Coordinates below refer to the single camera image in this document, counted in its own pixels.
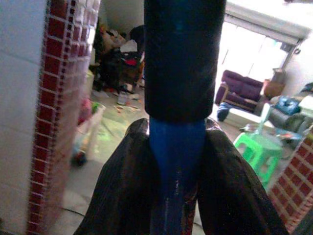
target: green plastic stool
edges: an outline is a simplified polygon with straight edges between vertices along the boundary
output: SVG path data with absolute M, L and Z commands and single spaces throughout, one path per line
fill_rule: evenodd
M 246 146 L 243 158 L 250 164 L 266 189 L 282 156 L 282 147 L 262 135 L 247 133 L 240 134 L 234 142 L 236 148 L 241 144 Z

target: mosaic tile column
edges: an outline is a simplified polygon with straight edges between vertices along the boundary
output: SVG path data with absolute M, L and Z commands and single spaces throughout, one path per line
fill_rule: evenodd
M 292 233 L 313 207 L 313 126 L 270 190 L 269 197 Z
M 100 0 L 48 0 L 27 234 L 57 219 L 69 172 Z

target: purple sofa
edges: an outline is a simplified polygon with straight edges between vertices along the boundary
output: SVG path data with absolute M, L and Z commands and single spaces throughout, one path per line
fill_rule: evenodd
M 225 70 L 215 103 L 226 102 L 253 112 L 261 97 L 263 83 Z

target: tiled floor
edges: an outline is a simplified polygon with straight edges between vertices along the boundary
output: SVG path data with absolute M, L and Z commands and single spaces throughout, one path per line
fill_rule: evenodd
M 103 119 L 99 128 L 97 143 L 95 146 L 95 154 L 90 157 L 87 163 L 82 167 L 74 167 L 69 174 L 67 189 L 64 196 L 64 208 L 85 214 L 92 197 L 93 189 L 98 179 L 103 164 L 110 157 L 112 152 L 121 142 L 128 126 L 139 118 L 147 118 L 148 115 L 144 111 L 143 91 L 140 101 L 131 101 L 132 106 L 136 106 L 139 110 L 125 108 L 125 110 L 117 111 L 117 97 L 109 94 L 109 98 L 97 98 L 93 96 L 93 100 L 101 102 L 106 106 Z M 214 106 L 211 117 L 216 119 L 217 106 Z M 234 141 L 240 134 L 237 128 L 226 123 L 220 123 L 220 126 L 227 133 L 231 141 Z M 278 170 L 273 177 L 278 177 L 278 173 L 286 166 L 288 160 L 280 161 Z M 79 226 L 82 216 L 64 211 L 57 223 L 51 228 L 49 235 L 72 235 Z M 193 235 L 204 235 L 201 228 L 201 220 L 199 210 L 196 210 L 195 225 Z

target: cable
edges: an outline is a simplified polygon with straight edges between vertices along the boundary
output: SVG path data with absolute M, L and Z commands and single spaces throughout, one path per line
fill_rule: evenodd
M 67 209 L 67 208 L 63 208 L 63 207 L 62 207 L 62 209 L 64 209 L 65 211 L 72 212 L 72 213 L 75 213 L 75 214 L 78 214 L 78 215 L 81 215 L 81 216 L 85 217 L 84 214 L 81 214 L 81 213 L 79 213 L 79 212 L 77 212 L 77 211 L 73 211 L 73 210 L 71 210 L 71 209 Z

